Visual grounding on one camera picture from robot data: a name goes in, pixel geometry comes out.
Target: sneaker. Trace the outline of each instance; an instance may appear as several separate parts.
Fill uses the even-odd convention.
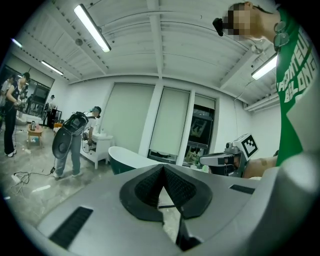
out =
[[[10,154],[5,154],[8,158],[12,158],[14,156],[14,153],[10,153]]]
[[[56,179],[61,179],[64,176],[65,176],[64,173],[62,173],[60,176],[56,172],[53,173],[53,177],[55,177]]]
[[[82,174],[84,174],[82,171],[80,171],[78,174],[72,174],[72,177],[78,177],[81,176]]]

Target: white ceiling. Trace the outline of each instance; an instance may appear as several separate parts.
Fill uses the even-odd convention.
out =
[[[266,50],[255,55],[250,50],[255,42],[218,36],[212,21],[234,2],[237,0],[52,0],[39,8],[16,37],[23,48],[14,46],[11,51],[47,74],[49,69],[40,61],[48,62],[69,83],[151,75],[198,83],[234,97],[244,91],[239,99],[252,104],[275,92],[275,71],[245,88],[253,80],[251,73],[275,52],[271,44],[258,42]],[[74,8],[78,4],[84,4],[101,27],[110,52],[102,51],[77,18]],[[254,4],[275,10],[266,0]],[[82,46],[75,39],[82,39]]]

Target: gray floor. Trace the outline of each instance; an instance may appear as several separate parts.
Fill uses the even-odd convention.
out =
[[[27,149],[27,127],[17,126],[13,141],[16,140],[17,154],[9,158],[4,153],[4,132],[0,133],[0,187],[3,197],[6,199],[12,213],[20,221],[28,222],[37,226],[39,221],[53,208],[72,196],[86,185],[100,180],[102,177],[112,177],[114,174],[110,165],[105,161],[100,161],[98,169],[94,164],[84,157],[81,157],[81,171],[83,175],[72,177],[72,161],[68,156],[65,173],[66,177],[56,180],[52,175],[42,176],[31,174],[28,184],[17,184],[12,178],[16,172],[34,172],[49,174],[54,166],[54,156],[52,154],[52,142],[54,133],[50,129],[45,129],[42,136],[42,146],[38,142],[31,143],[30,150]],[[163,189],[159,197],[159,205],[173,205],[172,200]],[[159,209],[164,217],[164,231],[173,242],[179,229],[180,213],[176,208]]]

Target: ear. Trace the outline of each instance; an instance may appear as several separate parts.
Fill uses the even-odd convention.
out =
[[[249,1],[245,2],[244,5],[247,6],[247,7],[250,7],[250,8],[254,7],[254,4],[252,2],[249,2]]]

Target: tube light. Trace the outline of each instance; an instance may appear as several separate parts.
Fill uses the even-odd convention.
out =
[[[80,21],[83,23],[85,28],[89,31],[93,39],[97,42],[97,44],[102,48],[105,53],[110,52],[111,47],[107,43],[106,39],[103,35],[98,31],[98,28],[91,18],[90,14],[86,10],[83,4],[79,4],[76,8],[74,8],[74,13],[78,16]]]
[[[258,80],[263,77],[266,73],[274,69],[277,65],[278,54],[275,53],[270,59],[263,63],[257,70],[255,70],[251,76]]]
[[[63,76],[64,73],[62,73],[61,71],[59,71],[58,69],[54,68],[53,66],[49,65],[48,63],[46,63],[45,61],[41,61],[41,63],[45,66],[47,66],[49,69],[52,69],[53,71],[57,72],[59,75]]]
[[[20,48],[22,48],[22,44],[19,43],[17,40],[11,38],[12,42],[14,42],[17,46],[19,46]]]

